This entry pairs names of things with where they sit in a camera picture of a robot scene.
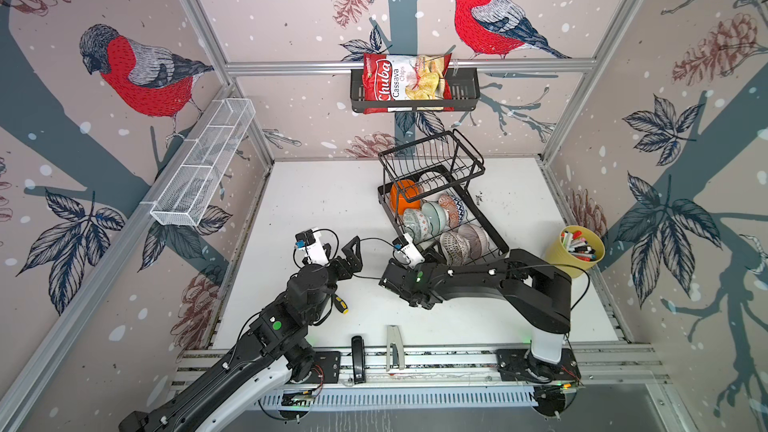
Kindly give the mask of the maroon triangle patterned bowl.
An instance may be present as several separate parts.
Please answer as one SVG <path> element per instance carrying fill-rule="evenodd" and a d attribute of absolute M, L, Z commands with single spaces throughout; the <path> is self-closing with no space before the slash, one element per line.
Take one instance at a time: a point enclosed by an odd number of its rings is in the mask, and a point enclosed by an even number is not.
<path fill-rule="evenodd" d="M 456 232 L 444 232 L 439 239 L 440 250 L 449 266 L 461 266 L 470 259 L 469 241 Z"/>

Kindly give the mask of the green patterned ceramic bowl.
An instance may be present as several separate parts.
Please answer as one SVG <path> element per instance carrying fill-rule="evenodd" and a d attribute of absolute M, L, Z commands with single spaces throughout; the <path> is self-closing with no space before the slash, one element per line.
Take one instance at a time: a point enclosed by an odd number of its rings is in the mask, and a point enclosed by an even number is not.
<path fill-rule="evenodd" d="M 414 242 L 419 243 L 430 237 L 430 224 L 420 209 L 406 209 L 402 215 L 403 224 L 413 232 Z"/>

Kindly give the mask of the orange plastic bowl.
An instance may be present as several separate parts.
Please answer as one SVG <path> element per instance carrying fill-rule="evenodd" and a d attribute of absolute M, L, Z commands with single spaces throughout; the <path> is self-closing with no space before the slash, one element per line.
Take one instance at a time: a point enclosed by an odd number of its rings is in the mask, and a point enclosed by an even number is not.
<path fill-rule="evenodd" d="M 420 209 L 421 186 L 410 179 L 402 179 L 390 186 L 389 201 L 393 212 L 402 216 L 406 210 Z"/>

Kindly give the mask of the red patterned ceramic bowl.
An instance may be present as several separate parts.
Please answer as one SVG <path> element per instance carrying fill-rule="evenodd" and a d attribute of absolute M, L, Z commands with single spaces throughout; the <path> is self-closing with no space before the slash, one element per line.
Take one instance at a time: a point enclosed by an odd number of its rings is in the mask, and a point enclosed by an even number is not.
<path fill-rule="evenodd" d="M 462 200 L 453 193 L 443 193 L 438 197 L 438 203 L 447 214 L 448 228 L 459 227 L 466 217 Z"/>

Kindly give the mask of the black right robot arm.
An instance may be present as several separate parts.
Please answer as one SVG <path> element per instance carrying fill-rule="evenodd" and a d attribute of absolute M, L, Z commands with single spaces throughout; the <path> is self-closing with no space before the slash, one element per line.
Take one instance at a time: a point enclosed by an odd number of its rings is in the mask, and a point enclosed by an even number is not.
<path fill-rule="evenodd" d="M 572 278 L 523 249 L 473 265 L 423 262 L 410 267 L 392 259 L 379 285 L 411 307 L 430 310 L 453 299 L 491 298 L 508 302 L 533 327 L 530 354 L 540 363 L 558 365 L 571 331 Z"/>

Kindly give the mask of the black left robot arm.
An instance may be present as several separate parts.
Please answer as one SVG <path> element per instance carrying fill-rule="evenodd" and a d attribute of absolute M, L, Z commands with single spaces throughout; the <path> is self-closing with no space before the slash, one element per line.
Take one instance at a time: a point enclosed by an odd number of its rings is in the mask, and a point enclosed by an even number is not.
<path fill-rule="evenodd" d="M 354 237 L 333 257 L 318 233 L 299 234 L 298 245 L 317 255 L 289 278 L 285 291 L 249 318 L 235 345 L 191 385 L 151 412 L 130 413 L 119 430 L 221 431 L 274 390 L 296 382 L 300 389 L 290 400 L 313 400 L 337 382 L 339 353 L 317 353 L 306 336 L 333 309 L 344 309 L 338 283 L 361 272 L 360 242 Z"/>

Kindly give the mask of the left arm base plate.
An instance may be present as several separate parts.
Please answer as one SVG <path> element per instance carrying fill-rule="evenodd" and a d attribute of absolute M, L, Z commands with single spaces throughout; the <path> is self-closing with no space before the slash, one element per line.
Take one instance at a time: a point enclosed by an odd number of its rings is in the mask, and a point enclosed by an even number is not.
<path fill-rule="evenodd" d="M 291 384 L 302 386 L 319 386 L 321 384 L 337 384 L 341 370 L 341 353 L 338 351 L 319 351 L 308 374 L 303 378 L 291 378 Z"/>

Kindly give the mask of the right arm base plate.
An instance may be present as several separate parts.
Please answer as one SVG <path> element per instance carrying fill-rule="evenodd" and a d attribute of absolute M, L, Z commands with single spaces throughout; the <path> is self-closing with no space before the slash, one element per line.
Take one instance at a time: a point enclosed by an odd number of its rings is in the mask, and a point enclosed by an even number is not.
<path fill-rule="evenodd" d="M 536 359 L 528 349 L 498 349 L 497 370 L 502 381 L 526 381 L 546 385 L 555 382 L 580 382 L 578 362 L 570 348 L 563 348 L 557 364 Z"/>

